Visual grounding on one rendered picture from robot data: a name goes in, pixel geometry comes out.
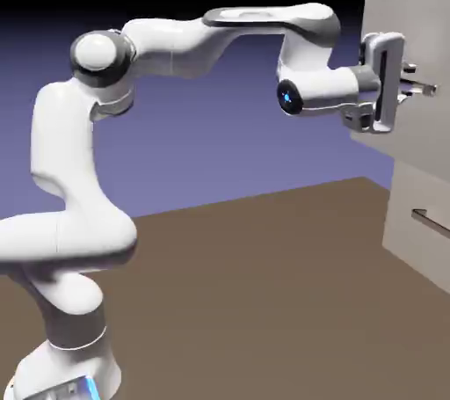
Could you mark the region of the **grey drawer front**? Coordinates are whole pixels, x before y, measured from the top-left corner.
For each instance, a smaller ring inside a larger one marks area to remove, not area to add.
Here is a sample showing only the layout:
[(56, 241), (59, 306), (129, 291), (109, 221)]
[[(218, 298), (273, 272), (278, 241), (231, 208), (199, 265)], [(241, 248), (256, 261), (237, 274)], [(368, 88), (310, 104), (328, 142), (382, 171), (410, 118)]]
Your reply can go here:
[(450, 229), (450, 183), (413, 166), (395, 162), (383, 246), (450, 294), (450, 239), (411, 217), (426, 209)]
[(430, 170), (450, 164), (450, 0), (365, 0), (361, 33), (405, 36), (403, 60), (417, 66), (409, 78), (437, 86), (432, 96), (403, 101), (389, 134), (352, 139), (407, 164)]

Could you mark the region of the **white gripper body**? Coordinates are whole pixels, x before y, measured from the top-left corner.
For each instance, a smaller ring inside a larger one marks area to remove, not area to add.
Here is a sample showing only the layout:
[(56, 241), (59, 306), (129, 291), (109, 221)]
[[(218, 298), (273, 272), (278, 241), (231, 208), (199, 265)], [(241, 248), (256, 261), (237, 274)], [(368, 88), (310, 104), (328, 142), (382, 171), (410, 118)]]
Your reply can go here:
[(369, 33), (361, 43), (360, 98), (363, 123), (374, 134), (393, 130), (403, 67), (404, 36), (401, 33)]

